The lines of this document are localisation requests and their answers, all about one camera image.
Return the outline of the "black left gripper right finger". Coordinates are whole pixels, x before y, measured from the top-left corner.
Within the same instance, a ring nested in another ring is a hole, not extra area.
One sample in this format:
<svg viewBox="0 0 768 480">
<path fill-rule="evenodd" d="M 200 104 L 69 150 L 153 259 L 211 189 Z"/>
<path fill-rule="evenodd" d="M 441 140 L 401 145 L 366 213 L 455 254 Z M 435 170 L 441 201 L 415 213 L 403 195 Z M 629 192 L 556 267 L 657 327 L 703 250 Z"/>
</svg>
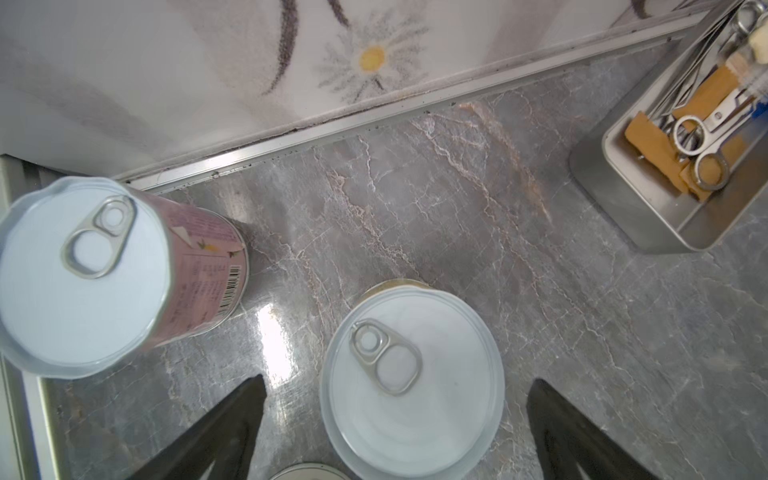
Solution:
<svg viewBox="0 0 768 480">
<path fill-rule="evenodd" d="M 526 411 L 545 479 L 654 479 L 543 379 L 533 381 Z"/>
</svg>

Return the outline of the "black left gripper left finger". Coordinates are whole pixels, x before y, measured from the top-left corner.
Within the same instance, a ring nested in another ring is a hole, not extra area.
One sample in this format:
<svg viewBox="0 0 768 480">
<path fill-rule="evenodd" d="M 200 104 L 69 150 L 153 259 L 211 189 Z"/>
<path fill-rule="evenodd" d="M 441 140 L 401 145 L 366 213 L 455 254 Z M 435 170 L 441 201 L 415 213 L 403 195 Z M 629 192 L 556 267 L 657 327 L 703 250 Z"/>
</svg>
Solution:
<svg viewBox="0 0 768 480">
<path fill-rule="evenodd" d="M 131 477 L 247 478 L 266 399 L 264 378 L 246 379 Z"/>
</svg>

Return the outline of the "yellow label can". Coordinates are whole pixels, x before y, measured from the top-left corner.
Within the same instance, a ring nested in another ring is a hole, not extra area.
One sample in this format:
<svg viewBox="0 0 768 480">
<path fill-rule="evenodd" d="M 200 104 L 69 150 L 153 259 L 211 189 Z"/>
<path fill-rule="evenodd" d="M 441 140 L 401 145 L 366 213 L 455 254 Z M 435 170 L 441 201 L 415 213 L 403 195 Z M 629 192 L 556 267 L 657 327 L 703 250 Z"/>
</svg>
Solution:
<svg viewBox="0 0 768 480">
<path fill-rule="evenodd" d="M 324 427 L 362 479 L 463 479 L 491 446 L 505 401 L 501 355 L 459 297 L 394 279 L 342 320 L 320 379 Z"/>
</svg>

